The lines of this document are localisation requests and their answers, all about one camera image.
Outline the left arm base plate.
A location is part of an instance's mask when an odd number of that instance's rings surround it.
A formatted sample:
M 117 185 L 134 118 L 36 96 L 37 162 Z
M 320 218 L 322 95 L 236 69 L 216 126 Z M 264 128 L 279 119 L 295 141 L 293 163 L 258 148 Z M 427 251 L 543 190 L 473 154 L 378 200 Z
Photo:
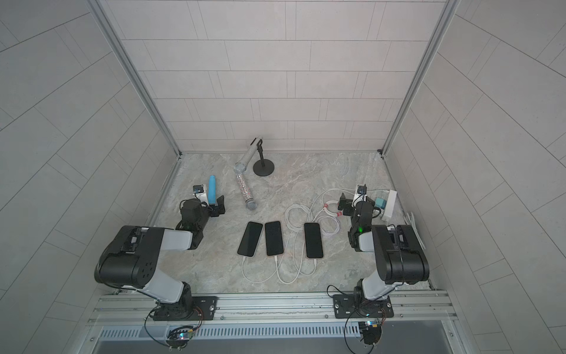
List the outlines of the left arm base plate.
M 193 296 L 181 298 L 176 303 L 160 303 L 150 318 L 153 321 L 209 321 L 213 320 L 218 303 L 217 296 Z

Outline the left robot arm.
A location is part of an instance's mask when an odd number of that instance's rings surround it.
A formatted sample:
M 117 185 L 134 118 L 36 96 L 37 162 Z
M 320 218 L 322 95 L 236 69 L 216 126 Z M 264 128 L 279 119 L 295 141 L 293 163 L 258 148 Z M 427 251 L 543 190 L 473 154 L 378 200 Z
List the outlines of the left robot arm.
M 218 298 L 193 297 L 190 285 L 163 273 L 158 262 L 164 251 L 197 249 L 208 220 L 226 212 L 224 197 L 214 204 L 196 198 L 183 200 L 180 212 L 181 221 L 174 229 L 123 226 L 101 254 L 94 279 L 155 299 L 156 309 L 149 314 L 154 321 L 212 320 Z

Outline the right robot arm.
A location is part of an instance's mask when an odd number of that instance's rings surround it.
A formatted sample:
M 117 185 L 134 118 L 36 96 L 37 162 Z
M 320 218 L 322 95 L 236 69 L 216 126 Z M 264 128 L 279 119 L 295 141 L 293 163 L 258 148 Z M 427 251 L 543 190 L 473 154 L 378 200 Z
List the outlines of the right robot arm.
M 355 193 L 353 199 L 341 195 L 338 211 L 350 218 L 347 233 L 350 246 L 356 252 L 372 253 L 374 272 L 358 281 L 353 298 L 355 308 L 375 301 L 384 301 L 402 285 L 415 285 L 428 280 L 430 267 L 421 242 L 410 224 L 375 224 L 384 209 L 365 193 Z

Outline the black phone pink case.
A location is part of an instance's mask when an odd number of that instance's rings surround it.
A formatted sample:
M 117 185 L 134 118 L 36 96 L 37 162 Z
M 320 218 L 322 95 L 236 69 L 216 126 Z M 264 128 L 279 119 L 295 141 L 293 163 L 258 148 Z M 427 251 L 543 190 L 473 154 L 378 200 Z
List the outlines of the black phone pink case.
M 324 257 L 322 245 L 321 227 L 318 223 L 305 223 L 305 248 L 309 259 L 321 259 Z
M 265 242 L 268 257 L 284 254 L 282 226 L 280 221 L 272 221 L 265 224 Z

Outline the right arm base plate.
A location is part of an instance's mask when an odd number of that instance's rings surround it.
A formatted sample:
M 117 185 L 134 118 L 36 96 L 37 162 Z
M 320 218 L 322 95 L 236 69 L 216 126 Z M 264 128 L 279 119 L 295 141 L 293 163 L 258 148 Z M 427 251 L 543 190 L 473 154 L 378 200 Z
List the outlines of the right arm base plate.
M 389 298 L 382 300 L 355 300 L 350 294 L 333 294 L 333 309 L 336 319 L 381 319 L 394 317 Z

